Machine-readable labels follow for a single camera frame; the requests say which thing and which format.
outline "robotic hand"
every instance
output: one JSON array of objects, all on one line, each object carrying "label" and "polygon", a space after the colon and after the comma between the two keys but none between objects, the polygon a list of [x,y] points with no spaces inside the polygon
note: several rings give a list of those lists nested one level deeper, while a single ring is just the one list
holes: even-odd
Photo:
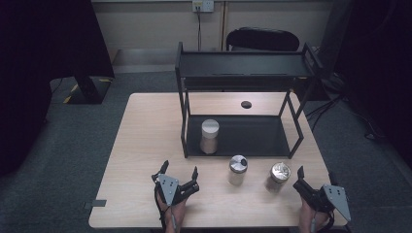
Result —
[{"label": "robotic hand", "polygon": [[346,220],[351,220],[349,213],[346,191],[343,187],[337,186],[334,176],[330,173],[329,184],[324,184],[319,190],[313,189],[305,180],[303,166],[297,170],[298,180],[293,184],[300,196],[316,212],[323,212],[329,215],[329,223],[318,232],[325,232],[334,223],[333,210],[336,209]]},{"label": "robotic hand", "polygon": [[191,175],[191,181],[179,185],[179,180],[166,176],[166,169],[169,166],[169,161],[166,160],[156,174],[152,175],[152,180],[154,181],[154,199],[157,204],[157,208],[160,212],[160,220],[165,228],[164,214],[157,201],[157,194],[159,194],[160,199],[168,207],[172,207],[189,198],[193,193],[199,190],[199,185],[197,184],[197,167],[194,167],[193,174]]}]

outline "black metal shelf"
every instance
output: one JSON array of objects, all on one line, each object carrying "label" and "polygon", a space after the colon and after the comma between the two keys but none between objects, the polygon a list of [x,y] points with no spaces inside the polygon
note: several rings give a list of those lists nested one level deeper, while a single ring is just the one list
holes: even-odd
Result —
[{"label": "black metal shelf", "polygon": [[[220,124],[218,151],[212,156],[242,154],[292,158],[303,140],[297,119],[314,86],[313,80],[322,70],[322,64],[307,44],[302,51],[294,52],[201,52],[184,51],[180,43],[175,70],[182,108],[181,138],[185,157],[205,155],[199,147],[201,124],[205,119],[212,118]],[[295,111],[290,93],[300,78],[307,79],[311,84]],[[270,116],[192,115],[189,93],[205,90],[269,90],[286,92],[286,95],[280,112]],[[291,150],[281,120],[287,104],[298,134]]]}]

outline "can lid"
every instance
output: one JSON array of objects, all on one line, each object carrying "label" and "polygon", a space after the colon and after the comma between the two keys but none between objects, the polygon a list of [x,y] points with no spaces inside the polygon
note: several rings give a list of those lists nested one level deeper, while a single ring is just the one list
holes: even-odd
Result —
[{"label": "can lid", "polygon": [[270,175],[277,183],[283,183],[291,176],[291,168],[283,162],[273,165]]},{"label": "can lid", "polygon": [[248,160],[243,155],[234,155],[230,159],[229,166],[234,173],[244,173],[248,169]]},{"label": "can lid", "polygon": [[202,123],[202,136],[208,139],[213,139],[218,136],[219,124],[214,119],[206,119]]}]

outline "white wall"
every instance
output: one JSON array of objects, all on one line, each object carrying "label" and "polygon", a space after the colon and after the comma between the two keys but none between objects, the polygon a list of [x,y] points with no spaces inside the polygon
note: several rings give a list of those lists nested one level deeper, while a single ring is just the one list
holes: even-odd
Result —
[{"label": "white wall", "polygon": [[[215,2],[215,11],[201,15],[203,50],[220,50],[221,39],[238,27],[289,30],[301,43],[319,46],[331,9],[320,2]],[[197,50],[197,15],[191,2],[93,3],[108,48]]]}]

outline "chair back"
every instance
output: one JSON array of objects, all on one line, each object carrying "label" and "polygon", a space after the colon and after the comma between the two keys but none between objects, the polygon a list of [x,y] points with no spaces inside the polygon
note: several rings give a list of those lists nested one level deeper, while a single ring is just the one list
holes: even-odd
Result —
[{"label": "chair back", "polygon": [[226,50],[296,51],[299,39],[291,32],[257,27],[241,27],[226,37]]}]

